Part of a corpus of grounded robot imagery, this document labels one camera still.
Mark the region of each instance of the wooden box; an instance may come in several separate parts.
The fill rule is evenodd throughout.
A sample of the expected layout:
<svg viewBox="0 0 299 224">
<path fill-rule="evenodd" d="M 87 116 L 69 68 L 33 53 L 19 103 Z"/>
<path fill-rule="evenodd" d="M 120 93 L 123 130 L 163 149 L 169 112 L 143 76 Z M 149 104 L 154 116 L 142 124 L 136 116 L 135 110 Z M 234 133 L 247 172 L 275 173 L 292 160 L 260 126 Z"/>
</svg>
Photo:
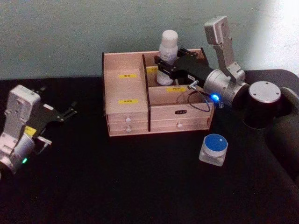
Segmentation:
<svg viewBox="0 0 299 224">
<path fill-rule="evenodd" d="M 192 49 L 205 58 L 202 49 Z M 154 56 L 158 51 L 103 53 L 105 116 L 109 136 L 207 130 L 210 128 L 214 104 L 210 112 L 197 110 L 187 103 L 193 90 L 187 85 L 159 86 Z M 199 94 L 190 103 L 206 110 Z"/>
</svg>

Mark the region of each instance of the blue led light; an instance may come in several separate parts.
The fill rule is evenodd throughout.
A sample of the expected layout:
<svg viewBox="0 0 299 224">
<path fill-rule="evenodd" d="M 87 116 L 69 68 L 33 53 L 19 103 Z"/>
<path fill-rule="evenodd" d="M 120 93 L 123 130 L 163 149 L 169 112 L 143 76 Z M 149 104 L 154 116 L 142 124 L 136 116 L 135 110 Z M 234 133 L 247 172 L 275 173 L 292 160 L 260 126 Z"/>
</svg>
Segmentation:
<svg viewBox="0 0 299 224">
<path fill-rule="evenodd" d="M 214 101 L 218 101 L 219 97 L 216 94 L 212 94 L 211 99 L 214 100 Z"/>
</svg>

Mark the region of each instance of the metal bracket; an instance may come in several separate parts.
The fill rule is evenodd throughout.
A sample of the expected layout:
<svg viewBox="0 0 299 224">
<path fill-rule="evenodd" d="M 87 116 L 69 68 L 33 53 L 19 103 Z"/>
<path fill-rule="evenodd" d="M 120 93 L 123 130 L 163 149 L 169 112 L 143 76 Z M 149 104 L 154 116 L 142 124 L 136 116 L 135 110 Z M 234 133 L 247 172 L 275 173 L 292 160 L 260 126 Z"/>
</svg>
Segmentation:
<svg viewBox="0 0 299 224">
<path fill-rule="evenodd" d="M 234 83 L 245 80 L 245 72 L 234 58 L 232 37 L 230 36 L 228 18 L 218 16 L 205 23 L 207 42 L 216 50 L 220 70 Z"/>
</svg>

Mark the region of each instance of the light blue wall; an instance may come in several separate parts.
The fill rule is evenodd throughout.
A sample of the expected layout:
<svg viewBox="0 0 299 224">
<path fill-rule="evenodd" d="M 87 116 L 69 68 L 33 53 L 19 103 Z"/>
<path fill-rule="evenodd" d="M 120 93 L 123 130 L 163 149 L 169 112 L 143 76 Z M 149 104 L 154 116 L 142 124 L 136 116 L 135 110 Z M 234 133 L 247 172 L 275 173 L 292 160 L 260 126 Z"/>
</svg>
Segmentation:
<svg viewBox="0 0 299 224">
<path fill-rule="evenodd" d="M 235 57 L 244 69 L 299 73 L 293 61 L 276 59 L 277 51 L 288 55 L 294 45 L 299 49 L 299 41 L 280 34 L 276 42 L 273 33 L 269 38 L 265 32 L 285 28 L 280 18 L 273 18 L 275 10 L 280 13 L 276 5 L 284 1 L 292 0 L 0 0 L 1 79 L 99 76 L 103 51 L 156 50 L 166 29 L 177 31 L 179 47 L 204 47 L 216 68 L 204 23 L 217 15 L 228 16 Z M 297 38 L 297 24 L 288 24 L 291 38 Z M 281 44 L 276 51 L 269 47 Z M 272 52 L 264 56 L 263 49 Z"/>
</svg>

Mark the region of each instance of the small black sign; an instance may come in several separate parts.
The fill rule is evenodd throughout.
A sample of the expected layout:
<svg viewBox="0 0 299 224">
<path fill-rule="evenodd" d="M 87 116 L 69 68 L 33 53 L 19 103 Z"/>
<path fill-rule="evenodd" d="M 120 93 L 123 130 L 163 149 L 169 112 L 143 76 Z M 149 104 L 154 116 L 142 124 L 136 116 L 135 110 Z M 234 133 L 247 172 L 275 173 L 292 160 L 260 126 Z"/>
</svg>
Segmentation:
<svg viewBox="0 0 299 224">
<path fill-rule="evenodd" d="M 187 111 L 186 110 L 181 110 L 181 111 L 176 111 L 175 113 L 176 114 L 185 114 L 185 113 L 187 113 Z"/>
</svg>

